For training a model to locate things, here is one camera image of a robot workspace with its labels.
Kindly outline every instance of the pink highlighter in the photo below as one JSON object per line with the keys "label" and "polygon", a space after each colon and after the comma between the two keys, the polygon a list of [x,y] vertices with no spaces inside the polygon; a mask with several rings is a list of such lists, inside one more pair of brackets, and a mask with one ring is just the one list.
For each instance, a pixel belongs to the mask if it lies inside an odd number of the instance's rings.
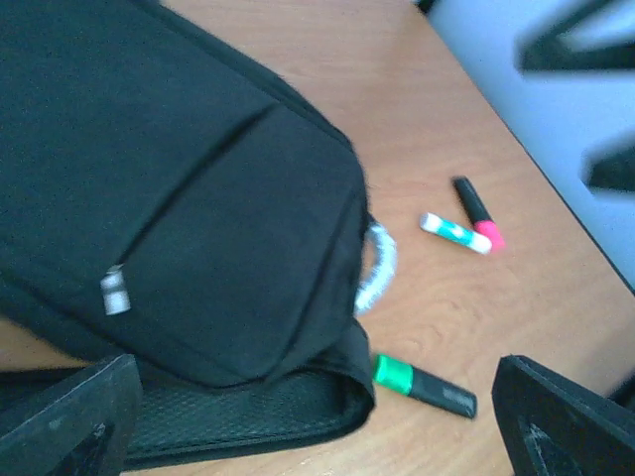
{"label": "pink highlighter", "polygon": [[455,177],[452,183],[474,230],[489,238],[492,242],[492,251],[505,248],[503,236],[467,177]]}

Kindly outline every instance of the zipper pull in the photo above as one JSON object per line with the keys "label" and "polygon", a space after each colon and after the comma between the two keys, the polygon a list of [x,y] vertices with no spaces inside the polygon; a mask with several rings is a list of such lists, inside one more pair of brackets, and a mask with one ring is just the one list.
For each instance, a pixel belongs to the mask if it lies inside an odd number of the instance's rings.
{"label": "zipper pull", "polygon": [[123,265],[110,268],[101,280],[101,292],[106,315],[116,315],[130,310],[130,298],[123,280]]}

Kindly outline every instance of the backpack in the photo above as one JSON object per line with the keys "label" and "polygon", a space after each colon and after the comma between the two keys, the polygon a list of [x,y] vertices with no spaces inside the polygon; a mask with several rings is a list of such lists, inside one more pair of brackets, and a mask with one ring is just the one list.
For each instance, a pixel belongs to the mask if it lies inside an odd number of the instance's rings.
{"label": "backpack", "polygon": [[[136,357],[128,469],[359,428],[355,314],[395,253],[347,138],[156,3],[0,9],[0,312],[86,361]],[[360,284],[366,236],[382,264]],[[4,376],[0,410],[63,373]]]}

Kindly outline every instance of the wood grain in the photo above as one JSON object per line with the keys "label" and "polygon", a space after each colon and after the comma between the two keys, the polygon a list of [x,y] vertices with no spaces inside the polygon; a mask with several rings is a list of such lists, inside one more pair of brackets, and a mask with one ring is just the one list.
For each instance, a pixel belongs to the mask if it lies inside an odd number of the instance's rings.
{"label": "wood grain", "polygon": [[[130,476],[509,476],[490,399],[501,356],[528,355],[599,393],[630,373],[633,296],[414,6],[169,5],[280,73],[353,140],[399,249],[393,286],[362,319],[373,348],[469,388],[480,409],[469,421],[378,389],[370,422],[347,438]],[[472,179],[505,251],[482,257],[418,228],[426,211],[468,224],[454,175]],[[0,349],[14,339],[2,330]]]}
{"label": "wood grain", "polygon": [[0,314],[0,370],[72,368],[84,364]]}

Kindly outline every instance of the green highlighter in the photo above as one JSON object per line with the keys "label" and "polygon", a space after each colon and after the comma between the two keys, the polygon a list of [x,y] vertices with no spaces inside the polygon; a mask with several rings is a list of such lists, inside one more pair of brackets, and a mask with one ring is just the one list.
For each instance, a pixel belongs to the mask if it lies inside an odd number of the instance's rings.
{"label": "green highlighter", "polygon": [[463,417],[476,417],[476,396],[410,364],[377,354],[374,381],[426,404]]}

